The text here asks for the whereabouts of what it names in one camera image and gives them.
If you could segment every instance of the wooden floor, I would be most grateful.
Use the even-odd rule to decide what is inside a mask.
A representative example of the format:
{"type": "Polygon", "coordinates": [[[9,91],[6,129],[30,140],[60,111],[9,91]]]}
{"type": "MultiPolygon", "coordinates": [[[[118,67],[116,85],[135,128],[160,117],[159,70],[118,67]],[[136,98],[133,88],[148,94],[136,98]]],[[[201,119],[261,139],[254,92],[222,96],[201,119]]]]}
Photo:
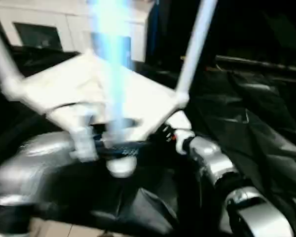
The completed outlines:
{"type": "MultiPolygon", "coordinates": [[[[76,226],[55,221],[33,219],[30,237],[101,237],[103,230],[76,226]]],[[[122,234],[112,233],[106,237],[127,237],[122,234]]]]}

